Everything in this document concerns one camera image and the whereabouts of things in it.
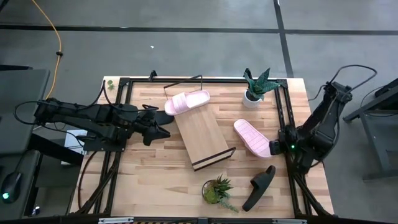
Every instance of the potted plant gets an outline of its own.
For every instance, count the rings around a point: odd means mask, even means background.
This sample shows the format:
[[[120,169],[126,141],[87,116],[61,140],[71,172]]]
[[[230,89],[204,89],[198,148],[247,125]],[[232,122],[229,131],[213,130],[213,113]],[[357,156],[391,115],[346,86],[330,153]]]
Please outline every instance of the potted plant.
[[[222,207],[238,212],[234,206],[228,203],[230,194],[226,191],[232,189],[230,180],[222,179],[222,174],[216,180],[208,180],[201,188],[201,194],[207,203],[219,203]]]
[[[250,70],[247,68],[244,71],[244,77],[249,83],[249,88],[244,92],[243,105],[248,108],[258,107],[260,100],[264,101],[264,94],[271,91],[279,86],[276,82],[268,81],[269,70],[268,68],[263,72],[260,77],[254,81],[251,78]]]

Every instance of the gray floor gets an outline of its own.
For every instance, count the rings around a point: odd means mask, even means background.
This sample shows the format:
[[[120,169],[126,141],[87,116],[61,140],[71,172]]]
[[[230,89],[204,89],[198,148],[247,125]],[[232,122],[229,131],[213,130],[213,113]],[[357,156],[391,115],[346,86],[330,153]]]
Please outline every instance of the gray floor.
[[[37,2],[55,24],[65,26],[278,28],[272,0]],[[286,29],[398,30],[398,1],[279,2]],[[35,6],[24,0],[10,1],[0,13],[0,23],[47,25]],[[246,67],[254,74],[271,67],[272,77],[287,76],[279,34],[63,31],[60,35],[65,55],[53,96],[63,101],[90,103],[103,76],[148,76],[153,69],[159,75],[241,77]],[[287,45],[294,77],[304,78],[310,98],[343,65],[360,63],[379,71],[377,78],[353,92],[343,115],[358,108],[368,91],[397,78],[398,35],[287,35]],[[52,31],[0,30],[0,64],[53,71],[57,49]],[[349,69],[338,81],[353,86],[368,75]],[[320,98],[311,101],[312,109],[319,102]],[[340,140],[325,161],[337,215],[398,221],[398,180],[365,184],[361,179],[377,169],[359,120],[341,122]],[[46,198],[56,193],[43,194]],[[58,211],[66,200],[56,200]]]

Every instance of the pink slide sandal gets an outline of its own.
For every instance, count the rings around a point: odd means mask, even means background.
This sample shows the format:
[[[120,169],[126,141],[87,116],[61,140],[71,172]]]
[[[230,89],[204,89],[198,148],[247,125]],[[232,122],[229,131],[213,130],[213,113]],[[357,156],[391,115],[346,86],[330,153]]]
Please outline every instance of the pink slide sandal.
[[[269,140],[257,131],[251,124],[239,119],[234,123],[234,129],[241,137],[244,145],[256,156],[267,158],[271,156],[269,150]]]
[[[171,116],[184,113],[190,109],[203,106],[210,101],[210,94],[206,90],[195,91],[192,93],[179,93],[171,100],[167,100],[164,111]]]

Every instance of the white pot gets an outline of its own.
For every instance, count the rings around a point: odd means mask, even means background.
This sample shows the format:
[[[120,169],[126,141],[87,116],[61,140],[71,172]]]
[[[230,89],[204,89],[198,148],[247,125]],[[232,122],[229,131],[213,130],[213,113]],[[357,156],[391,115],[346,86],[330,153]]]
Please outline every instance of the white pot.
[[[258,99],[257,101],[251,101],[248,99],[246,96],[247,90],[243,93],[243,100],[242,103],[245,107],[247,108],[256,108],[259,106],[261,99]]]

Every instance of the butcher block tabletop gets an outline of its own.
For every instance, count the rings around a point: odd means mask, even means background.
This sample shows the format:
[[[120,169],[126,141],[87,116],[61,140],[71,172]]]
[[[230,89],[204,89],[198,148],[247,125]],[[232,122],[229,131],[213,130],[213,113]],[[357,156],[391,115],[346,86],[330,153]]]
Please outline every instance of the butcher block tabletop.
[[[114,102],[118,91],[120,77],[104,77],[113,81],[115,88],[110,90],[106,84],[109,99]],[[290,100],[293,107],[296,126],[304,123],[310,116],[304,80],[288,78]],[[182,83],[166,89],[170,83],[139,83],[132,88],[130,104],[142,109],[142,104],[159,107],[164,110],[166,95],[168,98],[181,92],[200,89],[197,83]],[[217,162],[202,170],[194,172],[188,152],[185,148],[180,131],[174,121],[163,126],[170,131],[171,137],[152,141],[150,146],[142,143],[142,136],[134,133],[127,141],[126,150],[121,154],[118,178],[114,193],[111,215],[134,217],[213,217],[213,218],[293,218],[292,199],[285,158],[283,155],[261,159],[254,156],[236,134],[233,123],[245,119],[259,130],[270,141],[277,138],[280,129],[274,91],[265,94],[258,108],[249,109],[243,106],[242,97],[246,83],[204,83],[203,89],[209,91],[211,108],[218,126],[223,133],[229,148],[236,147],[232,157]],[[282,107],[287,114],[283,90],[280,88]],[[107,103],[104,95],[98,103]],[[97,187],[104,158],[104,152],[98,152],[84,174],[81,186],[81,201],[84,203]],[[85,156],[83,168],[88,156]],[[276,174],[265,194],[248,212],[242,205],[252,192],[250,180],[258,173],[265,171],[270,165],[276,167]],[[207,204],[201,195],[202,185],[219,175],[231,180],[233,189],[230,204],[239,213],[232,212],[218,204]],[[333,207],[330,200],[323,165],[312,168],[306,175],[308,188],[317,200],[330,213]],[[108,188],[105,188],[101,210],[105,208]],[[304,212],[301,190],[297,191],[300,209]],[[71,212],[78,209],[77,190],[73,197]]]

